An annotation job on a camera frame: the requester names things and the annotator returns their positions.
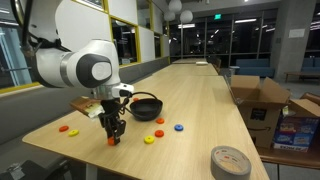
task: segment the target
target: roll of tape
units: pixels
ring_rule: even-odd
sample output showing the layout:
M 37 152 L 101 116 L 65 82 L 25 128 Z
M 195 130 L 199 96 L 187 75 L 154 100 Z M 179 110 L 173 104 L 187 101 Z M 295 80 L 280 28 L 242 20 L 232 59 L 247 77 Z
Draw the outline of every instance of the roll of tape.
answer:
M 251 163 L 246 155 L 229 146 L 218 146 L 211 151 L 211 173 L 217 180 L 250 179 Z

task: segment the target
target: red object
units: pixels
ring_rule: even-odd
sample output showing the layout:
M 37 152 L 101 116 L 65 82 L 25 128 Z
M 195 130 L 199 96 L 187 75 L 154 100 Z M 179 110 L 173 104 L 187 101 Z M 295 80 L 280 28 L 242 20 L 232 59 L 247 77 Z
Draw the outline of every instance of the red object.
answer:
M 113 138 L 113 137 L 108 138 L 108 144 L 109 144 L 110 146 L 114 146 L 114 145 L 115 145 L 115 144 L 114 144 L 114 138 Z
M 162 136 L 164 136 L 164 132 L 163 132 L 162 130 L 157 130 L 157 131 L 154 133 L 154 135 L 155 135 L 156 137 L 162 137 Z
M 156 120 L 156 122 L 157 122 L 158 124 L 163 124 L 163 123 L 164 123 L 164 119 L 163 119 L 163 118 L 158 118 L 158 119 Z
M 64 131 L 66 131 L 66 130 L 68 130 L 69 129 L 69 126 L 61 126 L 60 128 L 59 128 L 59 131 L 60 132 L 64 132 Z

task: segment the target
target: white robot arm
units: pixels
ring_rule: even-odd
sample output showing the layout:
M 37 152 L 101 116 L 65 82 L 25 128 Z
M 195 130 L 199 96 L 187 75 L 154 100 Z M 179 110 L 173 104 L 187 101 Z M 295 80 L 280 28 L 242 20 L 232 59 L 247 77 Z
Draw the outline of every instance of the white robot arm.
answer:
M 126 125 L 118 113 L 128 103 L 126 98 L 120 104 L 120 97 L 131 97 L 134 88 L 120 82 L 118 55 L 112 42 L 93 39 L 77 52 L 61 46 L 55 23 L 60 3 L 11 0 L 15 18 L 23 28 L 21 50 L 31 60 L 33 73 L 42 85 L 93 88 L 94 97 L 101 100 L 104 109 L 99 114 L 101 125 L 116 145 Z

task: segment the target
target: cardboard box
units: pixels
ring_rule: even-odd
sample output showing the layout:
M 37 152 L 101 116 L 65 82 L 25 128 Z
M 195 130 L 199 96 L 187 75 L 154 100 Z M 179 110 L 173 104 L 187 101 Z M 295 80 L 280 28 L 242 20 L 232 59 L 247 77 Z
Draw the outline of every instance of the cardboard box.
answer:
M 283 117 L 274 136 L 274 148 L 307 152 L 320 121 L 320 107 L 308 99 L 290 100 L 293 115 Z
M 270 78 L 260 86 L 258 76 L 231 77 L 231 91 L 255 145 L 270 148 L 281 109 L 290 92 Z

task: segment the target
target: ceiling light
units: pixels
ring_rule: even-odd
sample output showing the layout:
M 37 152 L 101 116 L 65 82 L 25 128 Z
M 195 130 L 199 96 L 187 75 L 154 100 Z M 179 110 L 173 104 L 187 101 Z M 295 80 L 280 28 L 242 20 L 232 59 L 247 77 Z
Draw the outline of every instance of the ceiling light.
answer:
M 276 28 L 266 29 L 266 32 L 274 31 Z
M 320 24 L 320 21 L 314 21 L 311 23 L 311 25 L 314 25 L 314 24 Z
M 314 29 L 314 28 L 320 28 L 320 25 L 316 25 L 316 26 L 311 26 L 310 29 Z
M 5 24 L 5 25 L 14 25 L 14 26 L 18 26 L 18 23 L 12 23 L 12 22 L 5 22 L 5 21 L 0 21 L 0 24 Z
M 183 25 L 183 28 L 194 28 L 194 27 L 195 27 L 194 24 L 184 24 L 184 25 Z
M 1 10 L 1 9 L 0 9 L 0 13 L 6 13 L 6 14 L 9 14 L 10 12 L 9 12 L 9 11 L 6 11 L 6 10 Z
M 257 19 L 243 19 L 243 20 L 237 20 L 235 23 L 246 23 L 246 22 L 254 22 Z

